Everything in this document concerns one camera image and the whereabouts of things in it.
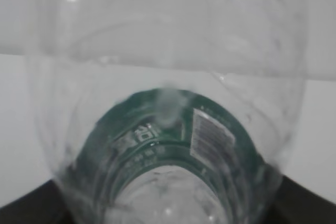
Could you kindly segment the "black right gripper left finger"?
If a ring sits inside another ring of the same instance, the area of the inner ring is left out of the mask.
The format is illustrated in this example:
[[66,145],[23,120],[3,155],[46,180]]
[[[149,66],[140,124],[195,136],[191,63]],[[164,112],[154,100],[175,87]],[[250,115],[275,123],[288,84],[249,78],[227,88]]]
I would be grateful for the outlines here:
[[1,207],[1,223],[60,223],[65,215],[66,206],[51,180]]

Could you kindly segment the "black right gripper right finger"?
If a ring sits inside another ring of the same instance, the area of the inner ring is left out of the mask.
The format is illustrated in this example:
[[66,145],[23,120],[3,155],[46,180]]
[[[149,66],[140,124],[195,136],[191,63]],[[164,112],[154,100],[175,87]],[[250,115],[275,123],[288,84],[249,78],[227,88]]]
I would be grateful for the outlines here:
[[335,224],[335,204],[285,176],[270,208],[270,223]]

